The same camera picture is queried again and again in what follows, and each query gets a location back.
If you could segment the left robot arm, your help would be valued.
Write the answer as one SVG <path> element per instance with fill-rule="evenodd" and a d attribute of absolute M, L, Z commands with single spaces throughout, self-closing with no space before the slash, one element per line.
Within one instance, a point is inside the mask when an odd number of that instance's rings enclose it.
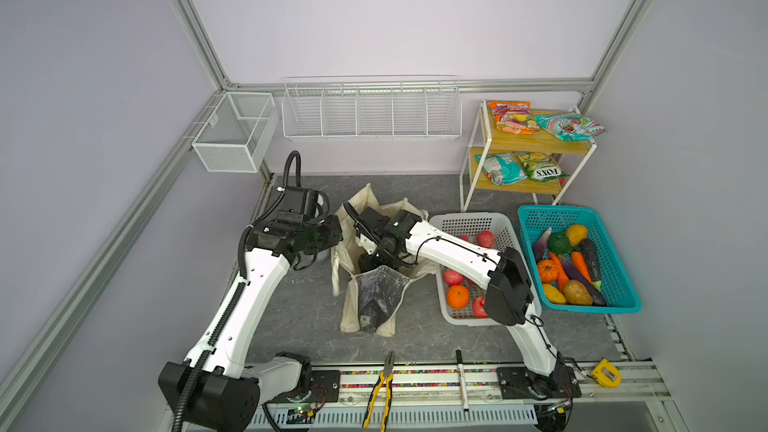
<path fill-rule="evenodd" d="M 313 393 L 309 358 L 279 353 L 252 367 L 254 333 L 281 280 L 312 266 L 342 238 L 327 195 L 301 184 L 301 155 L 286 159 L 277 199 L 243 230 L 237 273 L 214 318 L 180 363 L 167 363 L 158 385 L 174 412 L 171 430 L 193 423 L 216 431 L 243 431 L 257 409 L 283 397 Z"/>

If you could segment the cream canvas grocery bag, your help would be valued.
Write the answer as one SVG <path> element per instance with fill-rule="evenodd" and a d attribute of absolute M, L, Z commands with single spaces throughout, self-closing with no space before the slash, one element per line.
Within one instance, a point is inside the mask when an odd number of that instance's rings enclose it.
<path fill-rule="evenodd" d="M 434 261 L 420 258 L 415 266 L 399 267 L 395 271 L 387 266 L 361 273 L 358 258 L 365 250 L 356 243 L 353 220 L 344 208 L 336 212 L 343 238 L 332 248 L 333 294 L 340 294 L 340 276 L 347 274 L 340 330 L 343 333 L 366 332 L 392 337 L 396 332 L 396 313 L 406 289 L 427 275 L 434 275 L 440 267 Z"/>

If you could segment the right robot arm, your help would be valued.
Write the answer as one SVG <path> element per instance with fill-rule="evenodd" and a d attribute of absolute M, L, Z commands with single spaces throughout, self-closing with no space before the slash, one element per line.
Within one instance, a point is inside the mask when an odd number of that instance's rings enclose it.
<path fill-rule="evenodd" d="M 540 321 L 541 304 L 533 290 L 521 253 L 481 247 L 448 234 L 409 211 L 392 218 L 348 202 L 344 210 L 355 228 L 368 269 L 385 265 L 395 271 L 432 261 L 452 269 L 485 291 L 484 310 L 506 327 L 522 354 L 525 371 L 510 382 L 519 394 L 534 400 L 581 395 L 575 372 L 551 344 Z"/>

